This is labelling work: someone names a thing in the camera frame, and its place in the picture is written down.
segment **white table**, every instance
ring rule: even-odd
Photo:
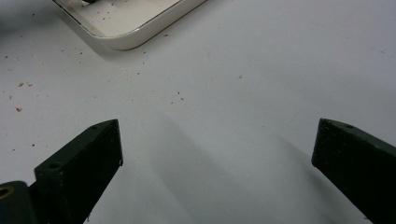
[[[0,182],[32,184],[85,128],[119,119],[125,163],[90,223],[370,223],[310,157],[319,118],[396,145],[395,12],[209,0],[115,51],[49,0],[1,1]]]

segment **white tray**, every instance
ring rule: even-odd
[[[133,49],[205,0],[54,0],[92,37],[112,49]]]

